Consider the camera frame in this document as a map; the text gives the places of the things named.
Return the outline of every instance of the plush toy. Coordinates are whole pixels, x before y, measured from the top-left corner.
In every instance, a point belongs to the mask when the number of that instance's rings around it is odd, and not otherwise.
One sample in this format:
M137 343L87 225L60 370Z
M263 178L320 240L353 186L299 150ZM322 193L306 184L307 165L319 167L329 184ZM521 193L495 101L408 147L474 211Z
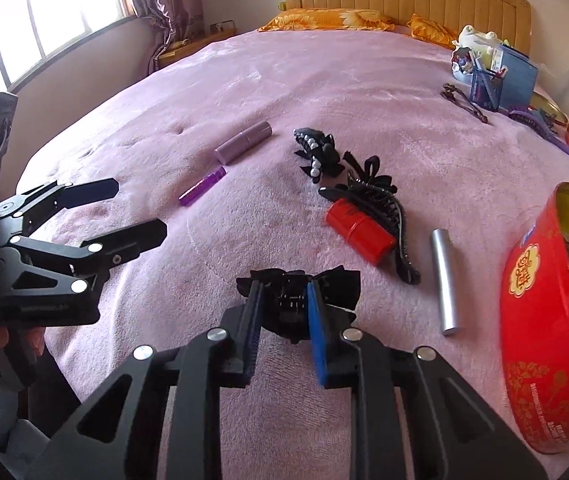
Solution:
M475 30L472 25L466 25L459 34L458 41L453 41L453 44L457 47L472 48L481 55L483 65L489 68L493 58L493 51L503 42L494 32L485 34Z
M469 54L470 51L470 48L459 46L451 56L453 77L469 85L473 79L473 62L471 61L471 54Z

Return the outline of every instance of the red cylindrical container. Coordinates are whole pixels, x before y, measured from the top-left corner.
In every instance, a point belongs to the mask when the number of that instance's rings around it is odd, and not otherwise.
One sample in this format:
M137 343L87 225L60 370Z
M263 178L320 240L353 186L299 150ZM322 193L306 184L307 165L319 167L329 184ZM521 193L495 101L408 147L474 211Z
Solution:
M569 183L557 186L504 267L502 360L513 415L540 453L569 449Z
M346 198L341 198L329 208L327 223L358 251L360 256L375 266L397 244L397 240L378 222L360 211Z

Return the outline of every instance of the nightstand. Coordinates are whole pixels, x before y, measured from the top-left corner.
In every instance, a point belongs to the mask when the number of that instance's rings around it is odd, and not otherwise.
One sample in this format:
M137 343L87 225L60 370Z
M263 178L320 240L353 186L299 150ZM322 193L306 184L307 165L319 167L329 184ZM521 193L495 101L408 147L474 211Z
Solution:
M193 40L187 44L183 44L182 41L171 43L168 47L168 50L164 54L161 54L160 57L158 57L160 68L164 68L165 66L169 66L171 63L175 63L176 61L180 61L185 57L189 57L191 54L195 54L199 50L202 50L208 44L231 38L237 33L237 29L229 28L228 30L215 32L214 34L210 34L204 38Z

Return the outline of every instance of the pillow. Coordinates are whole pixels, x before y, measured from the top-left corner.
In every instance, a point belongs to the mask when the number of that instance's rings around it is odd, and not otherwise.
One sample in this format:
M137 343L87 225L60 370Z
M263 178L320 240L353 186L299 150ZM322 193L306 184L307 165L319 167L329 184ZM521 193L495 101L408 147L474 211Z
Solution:
M378 10L292 9L278 14L259 32L268 30L393 30L391 18Z
M454 30L446 28L433 20L427 20L418 14L411 16L407 26L411 29L412 38L455 50L452 41L458 39L458 33Z

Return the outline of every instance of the black bow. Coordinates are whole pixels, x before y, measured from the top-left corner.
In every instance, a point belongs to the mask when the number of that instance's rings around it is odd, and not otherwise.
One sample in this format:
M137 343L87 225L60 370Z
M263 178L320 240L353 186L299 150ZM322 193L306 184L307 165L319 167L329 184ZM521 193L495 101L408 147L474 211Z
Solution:
M353 168L357 173L358 178L366 184L371 184L372 186L380 187L390 193L397 193L397 186L393 186L391 182L393 177L390 175L378 175L379 171L379 156L370 156L364 161L364 169L355 160L355 157L351 152L344 152L343 160Z

